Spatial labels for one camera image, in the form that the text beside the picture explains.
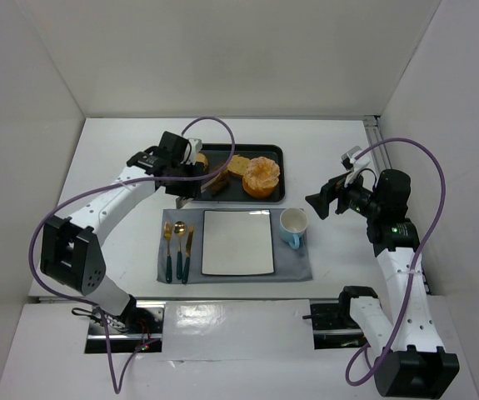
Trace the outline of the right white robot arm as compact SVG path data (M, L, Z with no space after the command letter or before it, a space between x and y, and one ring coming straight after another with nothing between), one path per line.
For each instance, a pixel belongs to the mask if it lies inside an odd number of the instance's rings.
M387 317L370 287L346 286L339 315L364 333L365 349L375 355L369 376L383 397L438 399L460 371L456 354L445 349L427 303L417 230L407 218L411 179L404 172L381 172L368 190L362 177L349 182L345 173L307 196L320 219L336 212L359 213L367 220L367 237L386 281L392 316Z

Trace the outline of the silver metal tongs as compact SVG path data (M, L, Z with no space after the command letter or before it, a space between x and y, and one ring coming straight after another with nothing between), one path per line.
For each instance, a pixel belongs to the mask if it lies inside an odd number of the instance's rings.
M220 192L226 189L230 183L230 175L226 167L219 174L205 181L197 182L196 191L191 196L176 198L175 208L182 209L192 201L213 200Z

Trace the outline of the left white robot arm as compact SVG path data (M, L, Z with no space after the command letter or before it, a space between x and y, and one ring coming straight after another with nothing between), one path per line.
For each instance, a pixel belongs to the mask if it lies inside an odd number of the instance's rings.
M68 217L52 216L42 230L40 270L97 304L130 332L152 326L151 313L107 276L102 245L113 229L159 188L179 197L200 193L204 166L197 161L202 142L164 132L160 143L127 161L113 188Z

